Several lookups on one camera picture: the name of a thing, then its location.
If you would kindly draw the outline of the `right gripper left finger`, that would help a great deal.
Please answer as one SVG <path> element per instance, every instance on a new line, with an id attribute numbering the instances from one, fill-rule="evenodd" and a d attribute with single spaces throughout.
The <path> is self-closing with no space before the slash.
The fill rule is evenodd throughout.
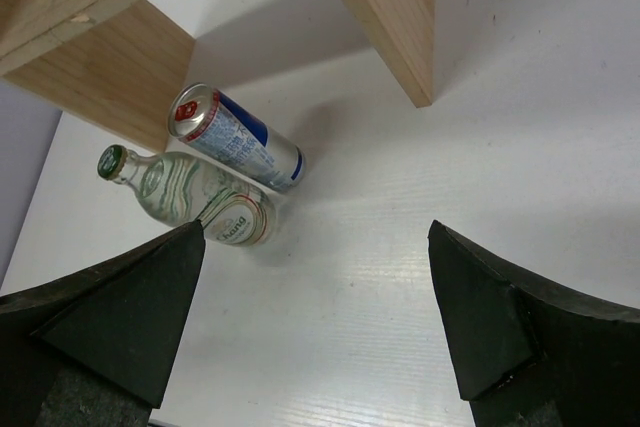
<path id="1" fill-rule="evenodd" d="M 189 222 L 1 298 L 4 426 L 145 426 L 162 404 L 199 280 Z"/>

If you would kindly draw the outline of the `clear bottle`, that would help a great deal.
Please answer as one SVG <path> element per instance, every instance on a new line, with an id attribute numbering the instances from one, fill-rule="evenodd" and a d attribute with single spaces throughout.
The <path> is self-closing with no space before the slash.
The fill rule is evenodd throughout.
<path id="1" fill-rule="evenodd" d="M 275 227 L 275 206 L 261 189 L 191 154 L 145 157 L 114 144 L 100 156 L 97 173 L 131 188 L 151 218 L 169 227 L 198 221 L 207 239 L 225 245 L 258 245 Z"/>

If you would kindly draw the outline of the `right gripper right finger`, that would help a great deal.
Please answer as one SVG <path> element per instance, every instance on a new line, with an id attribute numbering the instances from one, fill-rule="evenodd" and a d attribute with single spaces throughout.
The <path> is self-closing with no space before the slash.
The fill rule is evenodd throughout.
<path id="1" fill-rule="evenodd" d="M 439 221 L 429 263 L 477 426 L 636 426 L 639 311 L 513 264 Z"/>

